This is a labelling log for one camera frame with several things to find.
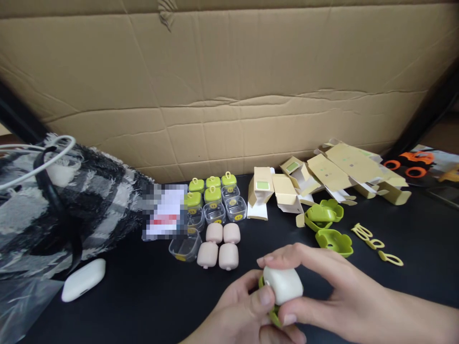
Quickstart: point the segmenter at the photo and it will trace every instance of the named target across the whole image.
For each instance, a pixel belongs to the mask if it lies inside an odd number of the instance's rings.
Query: white cord
[[[20,183],[30,177],[33,177],[35,176],[38,172],[41,172],[43,171],[44,169],[46,169],[48,166],[52,165],[53,163],[55,163],[57,160],[59,160],[60,158],[62,158],[64,155],[66,155],[72,148],[73,146],[75,146],[76,144],[76,140],[73,136],[69,136],[69,135],[62,135],[62,136],[58,136],[57,138],[55,138],[54,140],[52,140],[47,146],[50,147],[50,146],[53,146],[55,145],[58,141],[62,140],[62,139],[69,139],[70,140],[70,143],[67,147],[65,147],[62,152],[60,152],[58,155],[56,155],[55,157],[53,157],[52,159],[50,159],[49,161],[45,162],[43,165],[41,165],[40,167],[37,167],[35,170],[33,171],[30,171],[29,173],[19,177],[19,178],[16,178],[15,180],[9,182],[9,183],[6,183],[6,184],[3,184],[3,185],[0,185],[0,190],[5,190],[13,185],[16,185],[17,183]],[[13,147],[23,147],[23,146],[27,146],[27,147],[33,147],[33,148],[40,148],[42,150],[44,150],[43,147],[37,147],[37,146],[30,146],[30,145],[3,145],[3,146],[0,146],[0,148],[4,148],[5,146],[13,146]]]

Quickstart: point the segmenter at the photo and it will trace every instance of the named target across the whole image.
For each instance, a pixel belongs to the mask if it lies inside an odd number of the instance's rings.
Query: green plastic part
[[[221,180],[219,177],[209,177],[206,179],[206,187],[209,188],[211,186],[220,187]]]
[[[344,216],[344,208],[338,204],[338,201],[335,199],[322,200],[320,205],[326,209],[331,209],[335,213],[335,219],[333,222],[339,222]]]
[[[220,199],[221,199],[221,188],[219,187],[216,187],[213,190],[213,192],[211,191],[211,189],[206,189],[206,192],[204,192],[204,201],[206,203],[215,202]]]
[[[315,204],[306,211],[309,220],[314,222],[330,222],[335,221],[335,212],[329,208],[319,204]]]
[[[189,207],[198,206],[201,204],[201,193],[189,192],[185,195],[185,204]]]
[[[260,277],[260,279],[258,280],[258,288],[263,288],[264,286],[264,278],[263,278],[263,275]],[[271,309],[269,311],[269,318],[271,319],[271,321],[273,322],[274,325],[276,325],[277,327],[279,328],[282,328],[282,324],[279,320],[279,306],[278,305],[274,305],[273,309]]]
[[[332,223],[333,222],[331,222],[331,221],[330,222],[317,222],[317,223],[314,223],[307,217],[307,212],[305,213],[305,224],[316,233],[321,229],[330,228]]]
[[[236,177],[234,174],[225,174],[223,177],[221,177],[221,183],[223,186],[227,185],[235,185],[237,183]]]
[[[320,247],[331,249],[341,254],[344,258],[354,253],[351,238],[337,230],[321,229],[316,233],[316,240]]]
[[[193,180],[190,181],[190,185],[188,186],[188,189],[190,192],[203,193],[204,192],[204,180],[193,178]]]

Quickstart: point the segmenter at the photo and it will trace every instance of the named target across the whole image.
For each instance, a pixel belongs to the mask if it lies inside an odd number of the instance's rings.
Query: black frame
[[[0,81],[0,122],[25,143],[42,141],[49,130],[35,114]]]

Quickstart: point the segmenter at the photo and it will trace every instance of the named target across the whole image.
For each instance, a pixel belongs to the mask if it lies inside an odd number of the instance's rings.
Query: hand
[[[459,343],[459,310],[387,289],[329,249],[296,243],[257,262],[273,269],[304,265],[335,288],[328,301],[301,297],[283,304],[285,326],[312,324],[366,344]]]
[[[305,344],[305,335],[295,326],[279,330],[267,313],[274,306],[271,287],[258,285],[260,270],[252,270],[233,282],[223,293],[206,320],[182,344]]]

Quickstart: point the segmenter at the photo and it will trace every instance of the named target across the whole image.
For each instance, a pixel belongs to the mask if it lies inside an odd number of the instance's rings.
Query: pink cylindrical object
[[[211,223],[207,226],[206,241],[215,244],[221,243],[223,240],[223,226],[218,223]]]
[[[230,271],[239,265],[238,247],[235,244],[223,244],[220,247],[219,265],[222,269]]]
[[[212,268],[217,264],[219,247],[217,244],[205,242],[201,244],[197,254],[197,264],[203,268]]]
[[[237,224],[229,223],[223,227],[223,241],[232,244],[240,242],[240,231]]]

